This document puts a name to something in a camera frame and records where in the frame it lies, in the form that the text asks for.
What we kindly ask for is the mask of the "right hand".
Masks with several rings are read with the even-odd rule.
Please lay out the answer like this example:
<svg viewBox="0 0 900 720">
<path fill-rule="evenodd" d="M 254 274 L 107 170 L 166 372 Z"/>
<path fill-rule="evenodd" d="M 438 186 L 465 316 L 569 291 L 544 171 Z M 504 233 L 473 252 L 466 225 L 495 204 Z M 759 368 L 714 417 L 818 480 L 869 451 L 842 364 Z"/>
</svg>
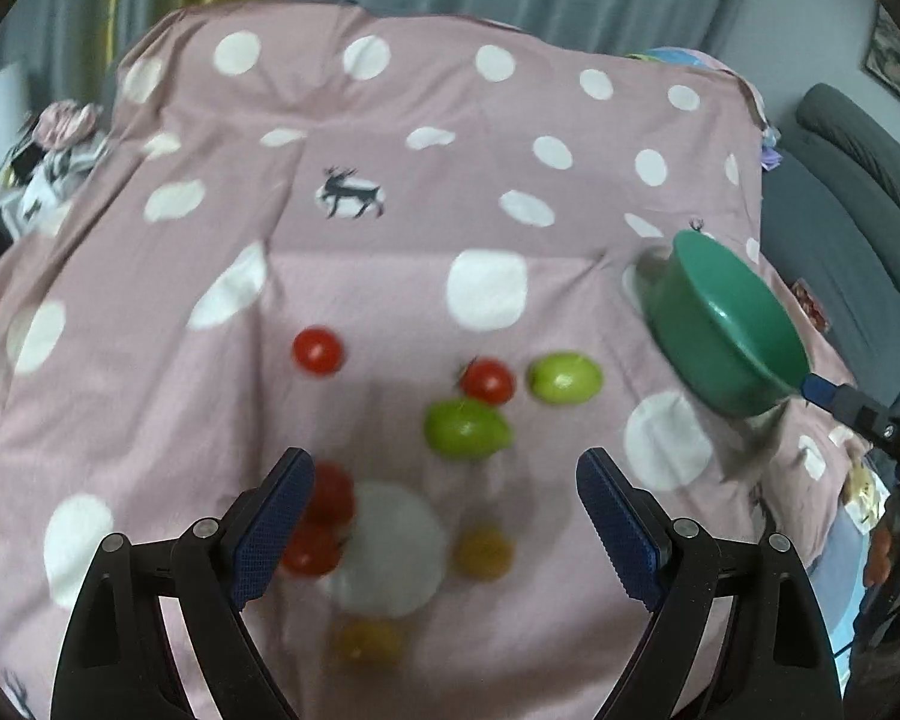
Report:
<svg viewBox="0 0 900 720">
<path fill-rule="evenodd" d="M 871 534 L 870 550 L 866 558 L 866 566 L 863 569 L 863 585 L 873 587 L 888 580 L 891 574 L 891 548 L 893 548 L 893 534 L 888 528 L 880 525 Z"/>
</svg>

